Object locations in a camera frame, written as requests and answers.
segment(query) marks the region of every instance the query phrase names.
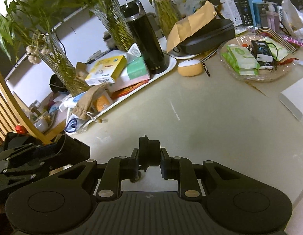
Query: glass vase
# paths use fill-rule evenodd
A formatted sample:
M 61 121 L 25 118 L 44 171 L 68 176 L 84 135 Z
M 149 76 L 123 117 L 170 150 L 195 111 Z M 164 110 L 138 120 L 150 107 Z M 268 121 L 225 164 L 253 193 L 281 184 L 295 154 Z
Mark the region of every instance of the glass vase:
M 157 18 L 163 34 L 167 38 L 180 16 L 171 0 L 153 0 Z
M 76 70 L 60 47 L 56 34 L 47 35 L 44 40 L 38 47 L 37 55 L 52 69 L 73 97 L 87 91 L 90 86 L 76 77 Z
M 108 30 L 117 48 L 122 51 L 128 51 L 135 41 L 120 11 L 119 1 L 99 1 L 90 10 Z

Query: glass plate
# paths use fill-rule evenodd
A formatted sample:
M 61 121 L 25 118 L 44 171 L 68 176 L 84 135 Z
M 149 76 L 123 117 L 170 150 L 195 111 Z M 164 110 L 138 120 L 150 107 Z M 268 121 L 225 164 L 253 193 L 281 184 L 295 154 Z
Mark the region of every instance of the glass plate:
M 287 65 L 278 65 L 277 69 L 275 71 L 270 71 L 270 70 L 259 70 L 259 75 L 239 75 L 237 72 L 233 70 L 230 64 L 225 60 L 225 58 L 221 55 L 225 52 L 227 52 L 227 46 L 230 44 L 236 44 L 238 46 L 242 46 L 243 43 L 246 43 L 247 45 L 251 44 L 251 40 L 261 40 L 263 37 L 256 36 L 256 35 L 245 35 L 245 36 L 240 36 L 237 38 L 234 38 L 232 40 L 229 40 L 227 42 L 223 42 L 219 48 L 218 48 L 218 55 L 220 60 L 222 61 L 222 64 L 227 68 L 229 73 L 236 79 L 238 80 L 251 80 L 251 81 L 259 81 L 259 82 L 270 82 L 277 80 L 278 78 L 286 75 L 289 73 L 295 64 L 289 63 Z M 286 56 L 282 61 L 292 58 L 293 55 L 290 53 L 288 56 Z

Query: black bag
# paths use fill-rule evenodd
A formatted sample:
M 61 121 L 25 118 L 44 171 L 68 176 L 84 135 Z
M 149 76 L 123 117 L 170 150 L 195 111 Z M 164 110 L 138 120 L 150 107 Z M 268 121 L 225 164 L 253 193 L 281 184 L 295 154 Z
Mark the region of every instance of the black bag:
M 197 55 L 235 38 L 233 22 L 230 19 L 214 18 L 192 36 L 182 41 L 178 48 L 186 54 Z

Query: red object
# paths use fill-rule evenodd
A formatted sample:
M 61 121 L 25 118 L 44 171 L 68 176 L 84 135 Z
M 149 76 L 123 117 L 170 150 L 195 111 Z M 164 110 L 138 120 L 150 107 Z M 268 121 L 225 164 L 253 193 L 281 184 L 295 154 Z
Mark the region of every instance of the red object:
M 115 99 L 117 99 L 117 98 L 119 98 L 119 97 L 121 97 L 121 96 L 125 96 L 125 95 L 127 95 L 128 93 L 130 93 L 130 92 L 132 92 L 133 90 L 135 90 L 136 88 L 140 87 L 141 85 L 144 85 L 144 84 L 148 83 L 148 81 L 149 81 L 149 80 L 144 80 L 144 81 L 139 82 L 139 83 L 137 83 L 137 84 L 135 84 L 135 85 L 126 87 L 126 88 L 121 89 L 121 90 L 119 90 L 119 91 L 116 91 L 116 92 L 114 92 L 114 93 L 112 94 L 111 99 L 112 99 L 112 100 L 115 100 Z
M 23 125 L 17 125 L 15 127 L 15 130 L 18 134 L 26 134 L 28 133 L 28 131 L 26 130 L 26 128 Z
M 292 57 L 292 58 L 287 59 L 287 60 L 285 60 L 285 61 L 283 61 L 283 62 L 278 62 L 278 65 L 285 65 L 285 64 L 292 63 L 292 62 L 294 62 L 294 61 L 298 61 L 298 58 Z

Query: white box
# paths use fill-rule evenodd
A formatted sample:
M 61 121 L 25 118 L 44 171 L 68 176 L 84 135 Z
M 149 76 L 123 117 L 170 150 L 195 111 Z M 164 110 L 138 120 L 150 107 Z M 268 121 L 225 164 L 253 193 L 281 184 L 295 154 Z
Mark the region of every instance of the white box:
M 234 0 L 220 0 L 222 3 L 221 14 L 224 18 L 232 20 L 234 26 L 243 24 Z
M 303 78 L 282 91 L 279 99 L 303 124 Z

